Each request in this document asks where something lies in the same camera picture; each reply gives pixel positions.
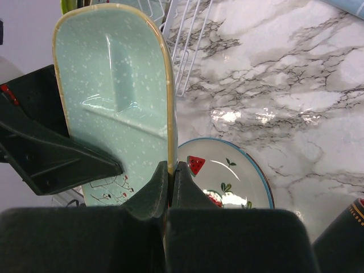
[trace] plate rim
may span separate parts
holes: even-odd
[[[238,152],[240,152],[243,156],[245,156],[245,158],[247,160],[249,160],[250,164],[253,165],[253,167],[255,168],[256,172],[258,173],[264,188],[266,189],[266,193],[267,193],[267,197],[268,197],[268,202],[269,202],[269,207],[270,209],[274,209],[275,208],[275,203],[274,203],[274,197],[273,197],[273,193],[272,193],[272,188],[270,186],[270,183],[268,181],[267,176],[264,174],[263,170],[260,168],[260,166],[258,165],[258,163],[253,159],[252,156],[250,156],[249,154],[247,154],[246,152],[244,152],[239,146],[232,144],[229,141],[220,139],[220,138],[212,138],[212,137],[203,137],[203,138],[194,138],[194,139],[190,139],[186,142],[184,142],[183,144],[178,146],[178,149],[181,148],[182,146],[185,146],[186,144],[190,143],[190,142],[195,142],[198,140],[215,140],[215,141],[219,141],[222,142],[224,144],[227,144],[229,146],[231,146],[232,148],[234,148],[235,150],[237,150]]]

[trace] mint green plate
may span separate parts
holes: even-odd
[[[177,133],[171,59],[141,11],[100,4],[66,13],[53,36],[57,82],[70,136],[118,158],[121,176],[82,186],[87,205],[120,205],[168,160]]]
[[[91,5],[101,3],[119,3],[140,9],[159,27],[164,17],[165,6],[159,0],[91,0]]]

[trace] plate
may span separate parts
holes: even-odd
[[[132,6],[149,16],[157,26],[160,26],[164,17],[164,8],[160,0],[91,0],[91,5],[101,3],[119,3]]]
[[[82,186],[87,205],[120,205],[160,161],[176,167],[175,88],[163,35],[141,11],[99,4],[66,13],[53,36],[71,138],[119,159],[121,176]]]
[[[224,208],[274,208],[269,183],[256,162],[237,146],[220,139],[198,138],[178,148],[193,181]]]

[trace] watermelon slice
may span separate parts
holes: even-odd
[[[191,175],[193,177],[196,177],[200,169],[205,164],[206,160],[203,158],[198,158],[196,156],[189,155],[187,156],[187,163],[189,166],[189,169],[191,170]]]

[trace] black plastic holder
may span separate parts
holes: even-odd
[[[122,174],[112,156],[69,138],[53,65],[0,85],[0,156],[37,195]]]

